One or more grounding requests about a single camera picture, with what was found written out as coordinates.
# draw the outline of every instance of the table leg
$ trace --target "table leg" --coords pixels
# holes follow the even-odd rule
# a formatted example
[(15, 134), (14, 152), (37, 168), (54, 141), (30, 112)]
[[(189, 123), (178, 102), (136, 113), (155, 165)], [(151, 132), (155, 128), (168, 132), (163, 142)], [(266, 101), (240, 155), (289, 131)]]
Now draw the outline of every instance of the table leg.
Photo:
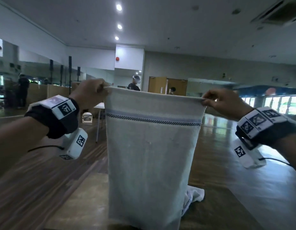
[(98, 124), (97, 124), (97, 136), (96, 136), (96, 143), (98, 142), (98, 134), (99, 134), (99, 122), (100, 122), (100, 111), (101, 111), (101, 109), (99, 109), (99, 113), (98, 113)]

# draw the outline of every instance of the door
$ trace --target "door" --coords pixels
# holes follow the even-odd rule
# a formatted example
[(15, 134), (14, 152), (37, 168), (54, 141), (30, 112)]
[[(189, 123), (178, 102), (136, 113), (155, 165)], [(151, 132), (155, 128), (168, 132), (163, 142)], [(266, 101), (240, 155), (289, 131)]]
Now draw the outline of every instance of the door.
[(149, 77), (148, 92), (165, 94), (167, 77)]
[(187, 80), (168, 79), (167, 94), (171, 87), (175, 87), (175, 95), (186, 96)]

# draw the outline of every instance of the table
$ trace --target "table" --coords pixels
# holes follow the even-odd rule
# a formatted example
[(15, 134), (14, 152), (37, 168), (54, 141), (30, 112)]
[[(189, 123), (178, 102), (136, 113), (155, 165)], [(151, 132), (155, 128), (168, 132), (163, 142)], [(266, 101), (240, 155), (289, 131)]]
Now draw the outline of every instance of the table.
[(100, 112), (101, 112), (101, 109), (104, 109), (104, 102), (99, 103), (94, 108), (98, 108), (99, 109), (99, 113), (98, 113), (98, 124), (97, 124), (97, 136), (96, 136), (96, 143), (97, 143), (97, 141), (98, 141), (98, 134), (99, 134)]

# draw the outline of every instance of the black cable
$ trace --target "black cable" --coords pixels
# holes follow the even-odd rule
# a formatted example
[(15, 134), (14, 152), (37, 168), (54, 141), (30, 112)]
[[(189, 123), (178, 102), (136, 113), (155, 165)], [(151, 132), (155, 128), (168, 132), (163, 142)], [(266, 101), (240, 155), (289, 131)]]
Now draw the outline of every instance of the black cable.
[(278, 159), (275, 159), (275, 158), (269, 158), (269, 157), (263, 157), (263, 158), (260, 158), (259, 161), (262, 161), (262, 160), (265, 160), (265, 159), (279, 161), (279, 162), (282, 162), (282, 163), (284, 163), (284, 164), (286, 164), (286, 165), (292, 166), (291, 164), (286, 163), (286, 162), (284, 162), (284, 161), (281, 161), (281, 160), (278, 160)]
[(61, 146), (58, 146), (58, 145), (45, 145), (45, 146), (39, 146), (39, 147), (30, 149), (28, 152), (31, 152), (31, 151), (36, 150), (36, 149), (39, 149), (39, 148), (47, 148), (47, 147), (57, 147), (57, 148), (59, 148), (61, 150), (64, 150), (65, 149), (64, 147), (61, 147)]

